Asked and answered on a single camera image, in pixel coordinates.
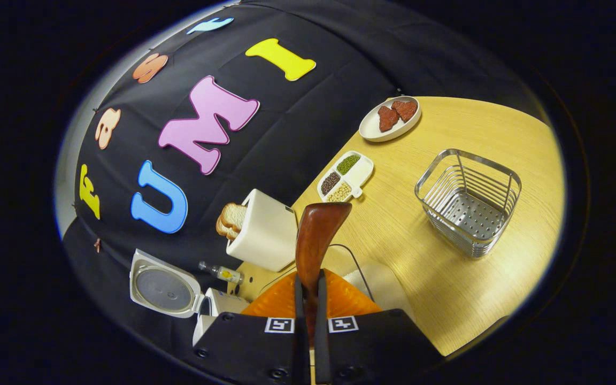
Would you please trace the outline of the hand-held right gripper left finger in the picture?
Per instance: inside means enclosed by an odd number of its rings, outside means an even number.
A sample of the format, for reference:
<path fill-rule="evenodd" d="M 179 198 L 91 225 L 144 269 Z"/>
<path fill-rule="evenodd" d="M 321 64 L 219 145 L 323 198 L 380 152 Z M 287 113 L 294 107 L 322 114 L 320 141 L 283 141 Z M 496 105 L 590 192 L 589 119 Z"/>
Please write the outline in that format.
<path fill-rule="evenodd" d="M 215 384 L 308 384 L 309 336 L 296 273 L 284 286 L 290 317 L 223 312 L 193 344 L 186 363 Z"/>

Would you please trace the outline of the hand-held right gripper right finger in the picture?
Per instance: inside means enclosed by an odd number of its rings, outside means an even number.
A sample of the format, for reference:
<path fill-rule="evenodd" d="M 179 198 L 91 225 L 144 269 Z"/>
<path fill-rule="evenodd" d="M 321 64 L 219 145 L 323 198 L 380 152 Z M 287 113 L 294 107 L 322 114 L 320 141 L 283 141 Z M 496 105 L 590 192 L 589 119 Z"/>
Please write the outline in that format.
<path fill-rule="evenodd" d="M 445 358 L 402 309 L 327 317 L 323 271 L 314 332 L 317 384 L 419 384 Z"/>

